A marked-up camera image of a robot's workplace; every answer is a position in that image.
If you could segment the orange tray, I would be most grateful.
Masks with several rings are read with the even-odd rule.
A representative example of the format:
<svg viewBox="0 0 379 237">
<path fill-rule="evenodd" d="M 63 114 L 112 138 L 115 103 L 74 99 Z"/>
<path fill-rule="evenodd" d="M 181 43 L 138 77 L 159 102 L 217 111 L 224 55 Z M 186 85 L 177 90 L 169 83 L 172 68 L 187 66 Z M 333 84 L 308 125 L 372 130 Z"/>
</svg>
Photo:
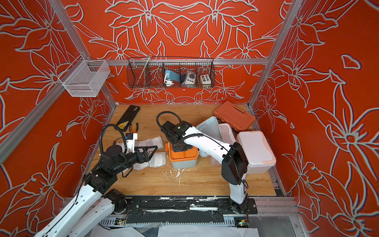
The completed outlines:
<svg viewBox="0 0 379 237">
<path fill-rule="evenodd" d="M 173 145 L 167 143 L 165 145 L 165 150 L 169 152 L 169 158 L 172 162 L 183 162 L 183 161 L 192 161 L 198 158 L 199 152 L 198 149 L 192 147 L 186 151 L 174 152 Z"/>
</svg>

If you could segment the grey orange medicine chest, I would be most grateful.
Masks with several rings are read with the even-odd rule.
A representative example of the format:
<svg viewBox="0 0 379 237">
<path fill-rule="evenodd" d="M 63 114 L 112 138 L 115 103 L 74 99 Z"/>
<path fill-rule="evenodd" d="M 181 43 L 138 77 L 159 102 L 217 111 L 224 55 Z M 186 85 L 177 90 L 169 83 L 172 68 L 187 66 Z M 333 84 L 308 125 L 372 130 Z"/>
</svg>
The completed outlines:
<svg viewBox="0 0 379 237">
<path fill-rule="evenodd" d="M 214 155 L 219 162 L 228 151 L 225 143 L 200 132 L 184 120 L 177 124 L 166 121 L 160 129 L 169 142 L 166 151 L 172 167 L 177 170 L 196 167 L 200 150 Z"/>
</svg>

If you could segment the gauze packet clear wrapper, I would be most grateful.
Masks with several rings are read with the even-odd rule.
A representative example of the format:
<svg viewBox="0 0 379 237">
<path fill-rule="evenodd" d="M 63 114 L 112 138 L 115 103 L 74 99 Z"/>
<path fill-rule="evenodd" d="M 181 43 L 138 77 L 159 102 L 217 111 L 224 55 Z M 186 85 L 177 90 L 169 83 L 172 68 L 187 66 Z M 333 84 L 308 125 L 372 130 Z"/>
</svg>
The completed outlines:
<svg viewBox="0 0 379 237">
<path fill-rule="evenodd" d="M 125 145 L 123 143 L 116 143 L 116 145 L 121 147 L 122 152 L 125 152 Z"/>
</svg>

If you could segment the pink medicine chest box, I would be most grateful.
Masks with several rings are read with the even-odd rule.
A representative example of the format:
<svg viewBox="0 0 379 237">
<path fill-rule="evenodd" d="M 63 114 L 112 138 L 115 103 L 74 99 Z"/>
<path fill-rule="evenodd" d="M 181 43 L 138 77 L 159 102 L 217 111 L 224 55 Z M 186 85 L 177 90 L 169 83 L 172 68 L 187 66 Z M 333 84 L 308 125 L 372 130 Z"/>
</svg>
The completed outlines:
<svg viewBox="0 0 379 237">
<path fill-rule="evenodd" d="M 221 136 L 224 143 L 233 144 L 236 142 L 233 130 L 228 123 L 219 124 Z M 212 166 L 221 166 L 221 164 L 213 157 L 210 157 L 210 164 Z"/>
</svg>

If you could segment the white pink first aid kit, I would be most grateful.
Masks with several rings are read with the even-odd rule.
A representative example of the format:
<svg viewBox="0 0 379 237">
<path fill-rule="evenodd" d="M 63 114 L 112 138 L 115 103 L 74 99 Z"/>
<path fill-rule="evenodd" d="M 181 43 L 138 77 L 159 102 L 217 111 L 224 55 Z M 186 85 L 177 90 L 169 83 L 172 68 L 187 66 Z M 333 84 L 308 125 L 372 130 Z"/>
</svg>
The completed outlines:
<svg viewBox="0 0 379 237">
<path fill-rule="evenodd" d="M 247 175 L 265 173 L 276 165 L 276 157 L 261 131 L 240 132 L 236 141 L 248 159 Z"/>
</svg>

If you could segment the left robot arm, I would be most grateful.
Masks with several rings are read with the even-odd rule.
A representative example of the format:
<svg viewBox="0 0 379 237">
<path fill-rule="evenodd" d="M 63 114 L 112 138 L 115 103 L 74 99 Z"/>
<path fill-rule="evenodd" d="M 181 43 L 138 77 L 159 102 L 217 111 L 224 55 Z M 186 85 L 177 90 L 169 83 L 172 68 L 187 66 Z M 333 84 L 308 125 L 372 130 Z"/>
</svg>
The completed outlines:
<svg viewBox="0 0 379 237">
<path fill-rule="evenodd" d="M 157 146 L 137 147 L 128 152 L 119 145 L 101 153 L 96 168 L 85 179 L 75 197 L 42 230 L 37 237 L 84 237 L 113 212 L 125 212 L 125 195 L 111 187 L 119 173 L 132 170 L 135 164 L 149 162 Z"/>
</svg>

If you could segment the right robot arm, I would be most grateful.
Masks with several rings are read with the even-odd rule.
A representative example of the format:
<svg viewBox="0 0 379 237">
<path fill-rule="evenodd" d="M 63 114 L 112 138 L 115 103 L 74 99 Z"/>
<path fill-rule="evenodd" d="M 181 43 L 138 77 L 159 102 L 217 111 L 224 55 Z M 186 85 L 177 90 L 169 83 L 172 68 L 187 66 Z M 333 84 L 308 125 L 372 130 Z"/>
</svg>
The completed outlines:
<svg viewBox="0 0 379 237">
<path fill-rule="evenodd" d="M 229 144 L 219 141 L 200 132 L 186 121 L 181 121 L 177 125 L 166 121 L 158 126 L 168 141 L 180 150 L 193 146 L 215 158 L 222 165 L 222 177 L 230 185 L 231 201 L 236 204 L 244 203 L 248 188 L 245 183 L 248 159 L 239 143 Z"/>
</svg>

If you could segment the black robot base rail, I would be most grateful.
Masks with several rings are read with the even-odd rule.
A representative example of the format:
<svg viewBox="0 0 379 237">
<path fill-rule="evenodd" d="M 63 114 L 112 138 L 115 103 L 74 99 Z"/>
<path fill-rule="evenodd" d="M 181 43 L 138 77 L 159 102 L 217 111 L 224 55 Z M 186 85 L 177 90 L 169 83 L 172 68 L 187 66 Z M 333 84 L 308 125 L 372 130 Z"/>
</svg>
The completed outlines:
<svg viewBox="0 0 379 237">
<path fill-rule="evenodd" d="M 257 214 L 252 198 L 237 204 L 227 196 L 127 196 L 124 210 L 115 208 L 113 214 L 126 215 L 148 212 L 200 211 L 219 214 Z"/>
</svg>

